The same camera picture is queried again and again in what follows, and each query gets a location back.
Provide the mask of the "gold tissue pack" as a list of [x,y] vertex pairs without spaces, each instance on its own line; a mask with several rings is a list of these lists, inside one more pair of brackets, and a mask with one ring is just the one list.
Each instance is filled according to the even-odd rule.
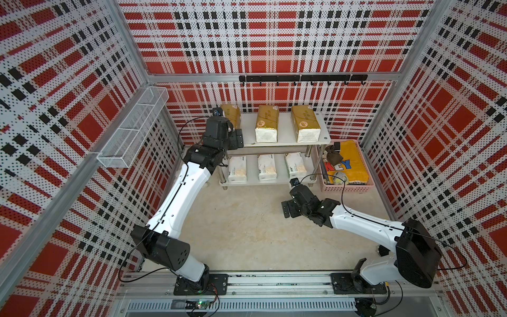
[[298,143],[314,143],[319,140],[321,127],[311,106],[293,106],[291,119]]
[[220,108],[223,111],[224,117],[232,123],[234,129],[240,129],[241,128],[240,108],[235,104],[222,104]]
[[279,109],[277,106],[261,105],[257,112],[255,135],[258,143],[277,143]]

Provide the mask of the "white tissue pack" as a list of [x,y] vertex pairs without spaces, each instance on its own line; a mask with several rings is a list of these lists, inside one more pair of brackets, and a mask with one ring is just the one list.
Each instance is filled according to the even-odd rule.
[[258,178],[261,182],[277,179],[277,169],[274,154],[257,156]]
[[228,161],[228,181],[230,183],[247,182],[246,157],[231,157]]
[[285,162],[289,178],[304,178],[308,174],[301,153],[286,153]]

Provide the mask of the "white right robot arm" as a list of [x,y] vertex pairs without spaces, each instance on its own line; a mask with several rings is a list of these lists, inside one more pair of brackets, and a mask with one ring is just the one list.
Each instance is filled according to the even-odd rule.
[[360,259],[345,279],[344,284],[357,293],[390,281],[422,289],[433,286],[442,251],[419,221],[402,223],[368,215],[341,200],[319,199],[303,184],[293,186],[290,196],[281,204],[285,218],[305,217],[319,227],[351,232],[379,245],[380,256]]

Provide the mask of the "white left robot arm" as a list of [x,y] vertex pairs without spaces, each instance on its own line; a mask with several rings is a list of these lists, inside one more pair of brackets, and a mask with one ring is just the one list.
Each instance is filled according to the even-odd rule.
[[202,187],[211,178],[228,150],[243,147],[242,133],[224,116],[206,118],[202,140],[182,159],[182,169],[158,211],[131,233],[135,249],[148,260],[181,277],[190,289],[209,288],[209,267],[190,254],[190,245],[179,239],[184,222]]

